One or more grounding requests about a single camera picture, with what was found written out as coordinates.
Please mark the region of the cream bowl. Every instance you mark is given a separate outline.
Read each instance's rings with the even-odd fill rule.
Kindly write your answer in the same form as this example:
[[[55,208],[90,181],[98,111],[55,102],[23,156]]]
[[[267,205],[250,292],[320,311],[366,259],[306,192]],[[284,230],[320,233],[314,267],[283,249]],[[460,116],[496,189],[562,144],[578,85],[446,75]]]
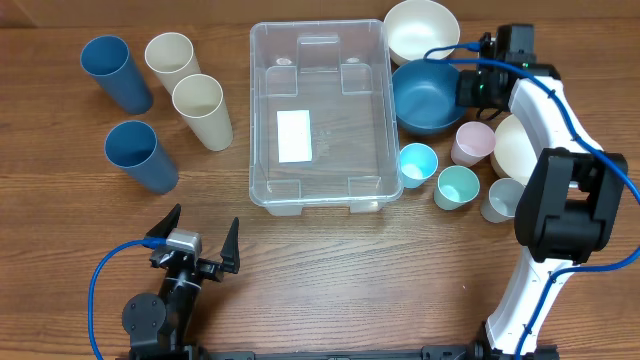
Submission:
[[[460,26],[445,6],[429,0],[406,0],[384,18],[392,61],[401,66],[420,59],[432,48],[455,45]]]
[[[495,130],[495,139],[490,155],[492,168],[500,178],[512,178],[526,186],[537,156],[519,119],[515,115],[503,119]]]

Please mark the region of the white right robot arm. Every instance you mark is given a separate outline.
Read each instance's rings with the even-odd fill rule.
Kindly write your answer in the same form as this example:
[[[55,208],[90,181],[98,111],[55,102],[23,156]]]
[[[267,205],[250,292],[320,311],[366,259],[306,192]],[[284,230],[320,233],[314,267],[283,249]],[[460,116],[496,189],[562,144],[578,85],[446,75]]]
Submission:
[[[515,211],[520,258],[470,359],[556,359],[537,335],[564,284],[608,243],[624,189],[623,155],[603,151],[581,126],[554,66],[534,53],[534,28],[507,24],[470,45],[475,70],[461,73],[456,101],[519,119],[537,156]]]

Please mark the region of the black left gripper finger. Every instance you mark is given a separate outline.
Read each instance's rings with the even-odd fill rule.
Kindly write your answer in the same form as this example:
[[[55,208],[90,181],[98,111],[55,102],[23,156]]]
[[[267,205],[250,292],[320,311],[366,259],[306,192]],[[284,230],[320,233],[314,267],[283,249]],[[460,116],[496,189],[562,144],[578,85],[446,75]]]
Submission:
[[[237,274],[240,269],[239,255],[239,219],[234,218],[226,240],[220,252],[222,258],[222,268],[224,272]]]
[[[177,203],[172,210],[146,234],[146,238],[167,238],[178,226],[181,214],[181,205]]]

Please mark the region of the dark blue bowl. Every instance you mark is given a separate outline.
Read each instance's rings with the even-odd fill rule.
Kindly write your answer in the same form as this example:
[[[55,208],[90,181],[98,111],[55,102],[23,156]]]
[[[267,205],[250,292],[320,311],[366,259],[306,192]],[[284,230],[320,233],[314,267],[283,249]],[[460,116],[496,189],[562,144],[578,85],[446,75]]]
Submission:
[[[467,108],[456,103],[460,71],[450,64],[414,60],[392,75],[398,124],[413,135],[445,132]]]

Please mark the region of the pink small cup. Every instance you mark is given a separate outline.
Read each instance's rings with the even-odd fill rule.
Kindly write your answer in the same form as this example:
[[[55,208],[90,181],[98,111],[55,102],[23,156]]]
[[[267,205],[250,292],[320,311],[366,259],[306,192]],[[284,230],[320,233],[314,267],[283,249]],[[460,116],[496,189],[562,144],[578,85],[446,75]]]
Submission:
[[[451,149],[452,161],[471,167],[489,156],[495,149],[494,131],[484,123],[471,121],[459,127]]]

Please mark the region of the light blue small cup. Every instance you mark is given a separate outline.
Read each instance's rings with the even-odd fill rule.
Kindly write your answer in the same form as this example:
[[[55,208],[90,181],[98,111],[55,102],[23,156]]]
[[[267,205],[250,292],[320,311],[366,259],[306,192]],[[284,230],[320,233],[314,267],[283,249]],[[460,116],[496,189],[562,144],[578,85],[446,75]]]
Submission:
[[[423,143],[406,145],[400,153],[401,173],[405,188],[421,186],[437,171],[439,160],[435,151]]]

